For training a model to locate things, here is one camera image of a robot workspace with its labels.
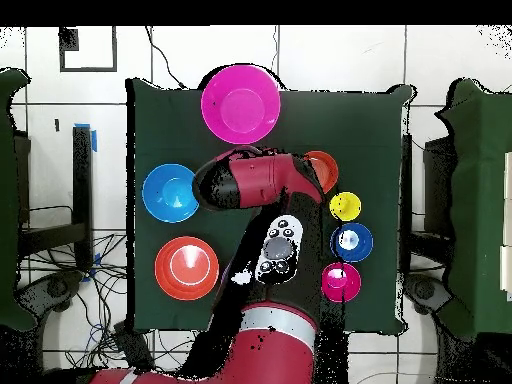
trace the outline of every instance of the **green tablecloth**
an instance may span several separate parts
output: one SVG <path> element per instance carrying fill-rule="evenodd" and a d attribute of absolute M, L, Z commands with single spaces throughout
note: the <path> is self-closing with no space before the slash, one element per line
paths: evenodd
<path fill-rule="evenodd" d="M 205 329 L 219 284 L 193 302 L 170 298 L 158 286 L 154 259 L 172 238 L 189 235 L 206 241 L 217 253 L 221 274 L 237 249 L 251 210 L 211 212 L 200 208 L 178 224 L 157 221 L 145 209 L 142 185 L 163 163 L 179 163 L 196 171 L 233 147 L 205 125 L 201 91 L 160 90 L 132 80 L 135 94 L 135 327 L 137 329 Z M 374 249 L 355 264 L 362 276 L 359 295 L 346 307 L 349 331 L 396 334 L 398 199 L 404 104 L 409 86 L 389 93 L 281 92 L 281 113 L 270 134 L 255 146 L 303 154 L 324 150 L 337 161 L 337 189 L 362 200 L 357 219 L 374 236 Z M 328 200 L 336 189 L 328 194 Z M 324 208 L 325 265 L 334 261 L 328 246 L 336 221 Z"/>
<path fill-rule="evenodd" d="M 454 136 L 450 217 L 455 252 L 448 287 L 455 298 L 439 317 L 456 336 L 511 333 L 512 302 L 500 290 L 505 153 L 512 151 L 512 95 L 492 94 L 472 80 L 452 85 L 441 116 Z"/>

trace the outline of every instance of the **black frame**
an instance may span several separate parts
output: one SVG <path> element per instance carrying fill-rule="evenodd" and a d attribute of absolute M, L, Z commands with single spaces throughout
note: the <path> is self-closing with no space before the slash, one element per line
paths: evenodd
<path fill-rule="evenodd" d="M 20 193 L 20 223 L 28 221 L 28 151 L 30 140 L 27 133 L 15 135 L 18 161 L 18 190 Z M 92 173 L 91 173 L 91 130 L 73 128 L 73 212 L 71 224 L 48 228 L 23 230 L 19 237 L 19 256 L 65 244 L 74 243 L 76 267 L 88 272 L 93 264 L 92 237 Z"/>

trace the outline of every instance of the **small blue bowl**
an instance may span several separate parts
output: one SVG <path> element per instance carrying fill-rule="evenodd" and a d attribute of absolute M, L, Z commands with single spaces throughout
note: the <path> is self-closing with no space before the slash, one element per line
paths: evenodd
<path fill-rule="evenodd" d="M 194 173 L 175 163 L 157 166 L 144 181 L 142 200 L 148 212 L 163 222 L 190 218 L 199 207 L 192 193 Z"/>
<path fill-rule="evenodd" d="M 373 249 L 373 236 L 362 224 L 349 222 L 331 235 L 331 251 L 346 262 L 359 262 Z"/>

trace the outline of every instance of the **white tile floor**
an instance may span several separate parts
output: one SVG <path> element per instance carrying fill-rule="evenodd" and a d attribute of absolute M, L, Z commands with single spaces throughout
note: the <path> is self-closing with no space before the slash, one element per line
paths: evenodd
<path fill-rule="evenodd" d="M 67 63 L 103 66 L 108 62 L 103 57 L 105 52 L 100 57 L 89 47 L 108 46 L 109 30 L 78 29 L 81 49 L 67 52 Z M 246 62 L 272 66 L 284 84 L 296 90 L 385 91 L 404 82 L 414 85 L 418 95 L 410 111 L 410 132 L 420 146 L 448 134 L 434 112 L 444 105 L 452 81 L 472 77 L 495 91 L 510 91 L 512 84 L 510 47 L 500 41 L 500 36 L 507 37 L 504 27 L 281 26 L 279 60 L 273 62 L 274 30 L 274 25 L 155 27 L 152 33 L 154 43 L 168 58 L 171 71 L 190 88 L 196 88 L 215 67 Z M 114 232 L 119 237 L 125 229 L 125 78 L 144 78 L 162 88 L 177 87 L 160 53 L 150 48 L 143 27 L 117 27 L 116 32 L 117 72 L 61 73 L 57 28 L 0 28 L 0 68 L 20 68 L 31 78 L 26 93 L 20 90 L 11 108 L 16 127 L 27 130 L 32 139 L 31 207 L 71 205 L 71 127 L 89 123 L 97 130 L 98 151 L 93 154 L 95 237 Z M 55 119 L 60 124 L 58 132 Z M 413 210 L 418 213 L 424 211 L 423 186 L 422 152 L 414 147 Z M 31 214 L 34 227 L 66 222 L 66 209 Z M 423 228 L 421 216 L 413 217 L 413 226 Z M 105 243 L 100 243 L 96 252 L 102 252 Z M 125 265 L 124 243 L 103 261 L 107 259 L 110 264 Z M 39 265 L 30 261 L 32 271 L 23 273 L 21 285 L 43 275 L 44 271 L 35 270 Z M 413 266 L 432 265 L 435 264 L 413 257 Z M 28 267 L 28 262 L 24 261 L 23 266 Z M 98 277 L 102 282 L 107 278 L 101 273 Z M 115 289 L 122 293 L 126 282 L 119 280 Z M 79 293 L 88 306 L 90 319 L 97 322 L 98 295 L 93 284 L 82 283 Z M 111 293 L 108 302 L 114 322 L 124 318 L 126 295 Z M 71 350 L 75 361 L 82 357 L 90 338 L 84 314 L 83 304 L 75 298 L 70 309 L 51 315 L 44 339 L 47 368 L 70 366 L 64 350 Z M 432 383 L 428 375 L 435 373 L 437 361 L 432 320 L 416 314 L 407 299 L 403 316 L 408 330 L 398 338 L 350 335 L 350 384 Z M 192 339 L 191 332 L 166 331 L 156 332 L 155 337 L 150 334 L 148 343 L 157 364 L 172 369 L 183 363 L 191 344 L 184 342 Z M 172 355 L 165 353 L 181 343 L 184 344 Z M 124 364 L 119 359 L 110 362 L 111 366 Z M 424 375 L 397 377 L 397 370 Z"/>

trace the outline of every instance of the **magenta bowl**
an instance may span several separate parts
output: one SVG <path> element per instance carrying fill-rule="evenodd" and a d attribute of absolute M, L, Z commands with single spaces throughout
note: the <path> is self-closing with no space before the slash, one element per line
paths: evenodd
<path fill-rule="evenodd" d="M 331 302 L 351 301 L 361 289 L 361 276 L 347 263 L 333 263 L 322 272 L 322 291 Z"/>
<path fill-rule="evenodd" d="M 263 69 L 233 65 L 213 76 L 201 96 L 208 128 L 232 144 L 251 144 L 274 127 L 281 109 L 276 81 Z"/>

